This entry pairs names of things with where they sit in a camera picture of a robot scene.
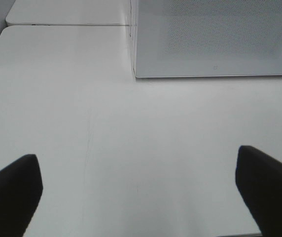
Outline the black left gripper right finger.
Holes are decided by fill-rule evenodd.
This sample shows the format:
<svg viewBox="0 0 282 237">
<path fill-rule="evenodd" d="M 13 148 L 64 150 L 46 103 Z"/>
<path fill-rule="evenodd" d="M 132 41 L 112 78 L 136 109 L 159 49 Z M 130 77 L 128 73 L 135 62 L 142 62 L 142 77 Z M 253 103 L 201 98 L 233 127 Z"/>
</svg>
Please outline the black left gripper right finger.
<svg viewBox="0 0 282 237">
<path fill-rule="evenodd" d="M 261 234 L 282 237 L 282 162 L 253 146 L 240 146 L 235 183 Z"/>
</svg>

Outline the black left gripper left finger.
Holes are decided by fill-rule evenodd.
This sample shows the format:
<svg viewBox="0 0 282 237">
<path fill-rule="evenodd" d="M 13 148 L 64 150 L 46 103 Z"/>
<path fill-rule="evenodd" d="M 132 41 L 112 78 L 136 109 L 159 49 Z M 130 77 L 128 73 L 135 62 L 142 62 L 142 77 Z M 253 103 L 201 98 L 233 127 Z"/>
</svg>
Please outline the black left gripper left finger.
<svg viewBox="0 0 282 237">
<path fill-rule="evenodd" d="M 0 170 L 0 237 L 24 235 L 42 192 L 36 155 L 24 155 Z"/>
</svg>

